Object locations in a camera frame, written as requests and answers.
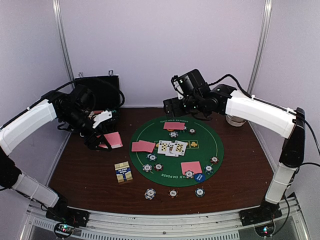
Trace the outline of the pink playing card deck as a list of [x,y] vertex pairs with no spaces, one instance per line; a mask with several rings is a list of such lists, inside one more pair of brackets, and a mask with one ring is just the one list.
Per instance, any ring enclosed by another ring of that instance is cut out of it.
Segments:
[[104,137],[108,141],[112,149],[123,147],[122,139],[119,132],[107,133],[104,134]]

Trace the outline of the blue white chips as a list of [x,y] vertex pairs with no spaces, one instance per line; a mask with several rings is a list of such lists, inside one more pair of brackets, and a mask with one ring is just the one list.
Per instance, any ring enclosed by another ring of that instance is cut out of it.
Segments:
[[179,136],[179,134],[178,134],[177,131],[172,131],[172,132],[169,133],[169,136],[170,136],[171,138],[177,138],[177,137]]
[[184,176],[186,179],[193,179],[194,176],[195,176],[195,173],[191,170],[187,170],[185,173],[184,173]]
[[143,166],[142,166],[142,170],[144,171],[144,172],[146,172],[146,173],[149,173],[149,172],[152,172],[152,170],[153,170],[153,166],[151,165],[151,164],[144,164]]

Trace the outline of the single dealt pink card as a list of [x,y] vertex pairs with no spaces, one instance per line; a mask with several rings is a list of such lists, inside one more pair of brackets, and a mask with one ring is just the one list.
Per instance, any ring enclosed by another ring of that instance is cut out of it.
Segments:
[[132,152],[143,152],[144,151],[144,144],[142,142],[132,142],[131,145]]

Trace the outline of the blue round button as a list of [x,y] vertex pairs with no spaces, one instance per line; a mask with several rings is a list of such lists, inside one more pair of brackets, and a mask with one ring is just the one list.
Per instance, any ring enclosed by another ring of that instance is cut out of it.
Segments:
[[194,175],[194,180],[197,183],[203,183],[206,180],[206,176],[203,173],[197,173]]

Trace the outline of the blue white chip stack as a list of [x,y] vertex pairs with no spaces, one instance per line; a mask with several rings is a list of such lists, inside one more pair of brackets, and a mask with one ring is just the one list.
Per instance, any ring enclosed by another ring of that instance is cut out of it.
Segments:
[[154,188],[148,188],[144,193],[144,197],[147,200],[153,200],[155,196],[156,196],[156,190]]

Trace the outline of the green blue chip stack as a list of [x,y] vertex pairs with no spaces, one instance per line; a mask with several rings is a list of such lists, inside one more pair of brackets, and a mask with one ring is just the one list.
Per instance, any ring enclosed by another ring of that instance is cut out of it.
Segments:
[[203,188],[197,188],[195,190],[195,195],[198,197],[198,198],[202,198],[205,196],[205,190]]

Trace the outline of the brown chip stack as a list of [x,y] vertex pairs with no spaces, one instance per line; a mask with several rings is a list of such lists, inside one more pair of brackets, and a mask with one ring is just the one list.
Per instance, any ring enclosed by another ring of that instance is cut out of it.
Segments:
[[168,196],[170,198],[176,198],[178,196],[178,191],[175,189],[170,189],[168,192]]

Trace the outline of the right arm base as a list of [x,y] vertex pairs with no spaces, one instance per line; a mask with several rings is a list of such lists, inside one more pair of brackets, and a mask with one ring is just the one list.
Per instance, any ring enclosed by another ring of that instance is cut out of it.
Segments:
[[241,210],[239,212],[240,221],[243,227],[269,222],[282,215],[280,209],[271,209],[270,207],[262,206]]

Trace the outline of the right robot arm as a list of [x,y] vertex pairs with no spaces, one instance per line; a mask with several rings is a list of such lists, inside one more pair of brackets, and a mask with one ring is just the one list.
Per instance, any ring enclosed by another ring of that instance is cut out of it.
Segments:
[[316,147],[320,147],[305,111],[299,107],[285,108],[250,95],[229,73],[208,83],[198,69],[193,69],[172,76],[169,82],[177,95],[163,101],[163,110],[169,118],[201,113],[203,120],[207,121],[212,113],[217,113],[252,122],[284,139],[276,170],[256,210],[259,220],[268,220],[276,212],[297,172],[307,165],[304,161],[306,128],[309,128]]

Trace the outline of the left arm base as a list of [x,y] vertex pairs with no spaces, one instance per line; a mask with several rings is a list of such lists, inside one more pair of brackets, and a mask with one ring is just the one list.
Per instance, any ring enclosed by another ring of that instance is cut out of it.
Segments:
[[72,227],[86,227],[89,221],[90,213],[85,210],[79,210],[75,208],[67,208],[67,211],[63,215],[59,215],[51,208],[47,210],[45,217],[60,223],[68,224]]

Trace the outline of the white saucer dish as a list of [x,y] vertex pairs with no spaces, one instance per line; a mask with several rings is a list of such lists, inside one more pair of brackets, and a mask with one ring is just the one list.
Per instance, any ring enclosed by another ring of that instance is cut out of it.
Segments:
[[247,122],[243,118],[232,116],[232,115],[226,115],[225,119],[229,125],[237,128],[242,127]]

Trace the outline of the black poker case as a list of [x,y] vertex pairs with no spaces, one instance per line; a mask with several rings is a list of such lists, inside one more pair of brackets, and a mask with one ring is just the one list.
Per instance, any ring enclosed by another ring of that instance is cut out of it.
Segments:
[[122,103],[118,75],[78,77],[74,84],[88,87],[95,96],[94,111],[118,109]]

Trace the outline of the clear card box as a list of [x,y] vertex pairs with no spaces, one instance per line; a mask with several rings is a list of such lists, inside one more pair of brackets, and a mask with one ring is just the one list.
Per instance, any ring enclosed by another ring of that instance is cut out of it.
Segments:
[[116,163],[114,165],[114,169],[118,183],[133,180],[132,171],[128,161]]

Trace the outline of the round green poker mat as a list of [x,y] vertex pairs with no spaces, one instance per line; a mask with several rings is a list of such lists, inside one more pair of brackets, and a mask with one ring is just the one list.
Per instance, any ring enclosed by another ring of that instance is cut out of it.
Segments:
[[[145,178],[163,186],[182,188],[198,184],[194,178],[187,179],[182,174],[182,162],[199,161],[202,168],[202,174],[206,177],[205,180],[210,179],[218,172],[224,158],[224,145],[220,136],[212,127],[200,120],[188,116],[173,118],[172,122],[185,123],[187,130],[179,130],[178,137],[171,138],[169,136],[170,132],[163,129],[165,122],[170,122],[170,119],[165,116],[154,118],[146,122],[133,133],[130,141],[138,142],[142,140],[153,142],[156,145],[159,143],[159,140],[187,142],[188,145],[185,154],[178,157],[158,154],[158,147],[156,146],[152,153],[157,156],[157,160],[149,161],[147,160],[147,152],[130,151],[129,155],[132,165],[135,166]],[[196,132],[190,134],[189,129],[195,129]],[[212,164],[210,162],[211,157],[218,157],[218,164]],[[154,165],[157,163],[163,164],[162,171],[155,171]],[[152,165],[152,172],[143,171],[142,167],[145,164]],[[211,165],[213,167],[212,174],[205,173],[204,168],[206,165]]]

